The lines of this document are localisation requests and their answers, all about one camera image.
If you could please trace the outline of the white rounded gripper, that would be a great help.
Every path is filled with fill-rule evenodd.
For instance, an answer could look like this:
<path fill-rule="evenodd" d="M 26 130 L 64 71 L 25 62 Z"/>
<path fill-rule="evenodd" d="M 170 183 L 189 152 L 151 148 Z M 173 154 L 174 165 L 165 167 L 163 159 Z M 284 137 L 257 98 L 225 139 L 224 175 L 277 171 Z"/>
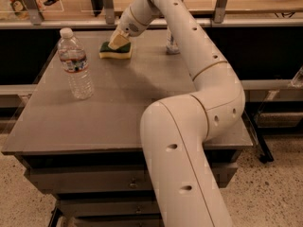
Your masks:
<path fill-rule="evenodd" d="M 113 50 L 119 49 L 129 42 L 128 35 L 137 37 L 147 29 L 148 25 L 149 16 L 144 9 L 126 8 L 118 24 L 118 28 L 125 34 L 113 34 L 109 42 L 109 47 Z"/>

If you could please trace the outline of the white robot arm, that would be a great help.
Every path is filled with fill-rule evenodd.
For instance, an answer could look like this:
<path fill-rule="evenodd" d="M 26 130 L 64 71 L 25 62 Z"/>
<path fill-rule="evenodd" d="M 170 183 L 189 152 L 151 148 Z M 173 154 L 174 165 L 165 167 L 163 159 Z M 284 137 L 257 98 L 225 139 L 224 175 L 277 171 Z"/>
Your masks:
<path fill-rule="evenodd" d="M 110 40 L 119 48 L 163 15 L 194 83 L 192 93 L 152 103 L 142 114 L 141 144 L 165 227 L 233 227 L 203 143 L 240 119 L 245 95 L 226 58 L 182 0 L 134 0 Z"/>

